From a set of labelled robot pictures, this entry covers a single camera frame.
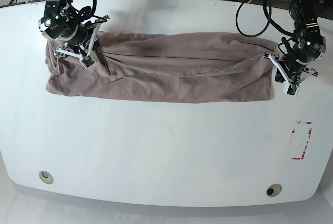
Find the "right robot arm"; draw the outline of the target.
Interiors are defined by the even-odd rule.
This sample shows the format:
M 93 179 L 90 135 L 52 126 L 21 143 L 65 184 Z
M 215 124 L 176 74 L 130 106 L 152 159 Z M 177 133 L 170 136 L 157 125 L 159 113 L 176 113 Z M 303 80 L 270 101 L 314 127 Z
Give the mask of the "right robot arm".
M 49 41 L 61 41 L 55 54 L 77 58 L 88 68 L 96 60 L 93 53 L 99 47 L 97 33 L 109 17 L 95 15 L 97 0 L 92 6 L 80 10 L 72 5 L 73 0 L 46 0 L 44 16 L 39 20 L 39 31 Z

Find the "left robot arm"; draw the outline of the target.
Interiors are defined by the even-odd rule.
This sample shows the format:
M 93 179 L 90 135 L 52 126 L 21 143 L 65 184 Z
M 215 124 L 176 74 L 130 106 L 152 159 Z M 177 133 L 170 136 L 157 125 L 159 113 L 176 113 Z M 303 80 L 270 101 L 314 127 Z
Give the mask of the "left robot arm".
M 267 19 L 266 25 L 273 26 L 284 34 L 279 45 L 285 47 L 281 57 L 269 54 L 264 55 L 264 58 L 277 68 L 275 80 L 286 82 L 289 89 L 296 90 L 305 80 L 304 73 L 308 77 L 318 76 L 318 72 L 308 65 L 326 51 L 326 39 L 321 35 L 317 22 L 317 6 L 314 0 L 289 2 L 289 14 L 294 21 L 293 32 L 284 30 L 272 19 L 271 0 L 263 0 L 263 11 Z

